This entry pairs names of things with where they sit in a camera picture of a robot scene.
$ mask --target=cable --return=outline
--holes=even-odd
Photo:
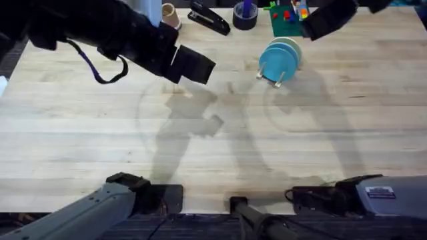
[[[322,235],[322,236],[324,236],[324,237],[329,237],[329,238],[331,238],[331,239],[335,239],[335,240],[345,240],[344,238],[337,237],[337,236],[332,235],[332,234],[330,234],[330,233],[327,233],[327,232],[325,232],[325,231],[322,231],[322,230],[319,230],[319,229],[315,229],[315,228],[310,227],[310,226],[308,226],[308,225],[305,225],[305,224],[303,224],[303,223],[299,223],[299,222],[297,222],[297,221],[294,221],[294,220],[290,219],[289,217],[285,217],[285,216],[282,216],[282,215],[280,215],[280,217],[281,217],[284,221],[289,221],[289,222],[291,222],[291,223],[293,223],[293,224],[295,224],[295,225],[297,225],[297,226],[300,226],[300,227],[302,227],[302,228],[304,228],[304,229],[310,230],[310,231],[312,231],[313,233],[317,233],[318,235]]]
[[[79,55],[83,58],[83,60],[85,60],[85,62],[91,68],[93,76],[95,77],[95,80],[100,84],[115,83],[115,82],[119,81],[122,77],[125,77],[129,73],[129,67],[127,66],[126,60],[122,56],[118,56],[120,58],[121,62],[123,63],[123,70],[121,71],[121,73],[119,73],[115,77],[113,77],[110,81],[106,81],[99,75],[98,70],[95,68],[95,66],[93,65],[91,60],[87,57],[85,52],[83,52],[83,50],[81,50],[81,48],[79,47],[78,44],[76,44],[75,42],[73,42],[72,40],[69,40],[69,39],[66,40],[66,43],[68,43],[72,47],[74,47],[74,49],[79,53]]]
[[[159,230],[159,228],[163,226],[163,224],[165,224],[166,222],[167,222],[167,217],[161,223],[159,223],[159,225],[148,235],[147,240],[150,240],[154,236],[154,234],[157,232],[157,230]]]
[[[294,200],[293,199],[290,199],[289,197],[288,197],[288,193],[292,193],[293,192],[293,190],[292,189],[288,189],[288,190],[286,190],[285,191],[285,198],[286,198],[286,200],[288,200],[290,203],[294,203]]]

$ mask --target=black stapler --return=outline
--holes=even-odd
[[[190,20],[200,23],[225,36],[230,33],[231,29],[227,21],[203,5],[200,1],[192,0],[190,2],[190,8],[191,12],[188,14]]]

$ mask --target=tape roll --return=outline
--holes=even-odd
[[[249,17],[243,17],[244,2],[240,2],[234,6],[233,11],[233,25],[240,30],[250,30],[256,25],[258,19],[258,6],[251,3],[251,10]]]

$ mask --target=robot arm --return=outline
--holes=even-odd
[[[34,46],[52,51],[58,41],[92,45],[108,59],[124,56],[174,83],[185,76],[206,84],[215,67],[207,57],[177,48],[173,27],[154,27],[119,0],[2,0],[0,9],[0,60],[15,42],[28,37]]]
[[[165,199],[158,196],[159,190],[163,192],[165,187],[173,189],[174,202],[170,202],[168,212],[179,213],[183,193],[181,185],[152,185],[142,177],[118,173],[108,177],[106,183],[92,194],[14,230],[0,240],[97,239],[134,213],[156,211],[160,202],[166,205]]]
[[[357,12],[359,5],[367,6],[371,13],[385,9],[392,0],[327,0],[302,24],[304,36],[315,41],[342,28]]]
[[[427,176],[365,175],[334,186],[295,186],[285,196],[297,214],[321,211],[337,216],[404,216],[427,219]]]

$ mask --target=wooden tabletop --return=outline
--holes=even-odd
[[[267,11],[227,37],[187,12],[179,42],[217,63],[207,86],[134,64],[100,85],[70,46],[28,44],[0,99],[0,212],[58,210],[120,171],[181,183],[185,213],[226,212],[232,195],[292,213],[294,185],[427,174],[427,33],[413,8],[360,9],[337,33],[294,38],[301,71],[280,89],[255,78]],[[121,71],[81,46],[105,78]]]

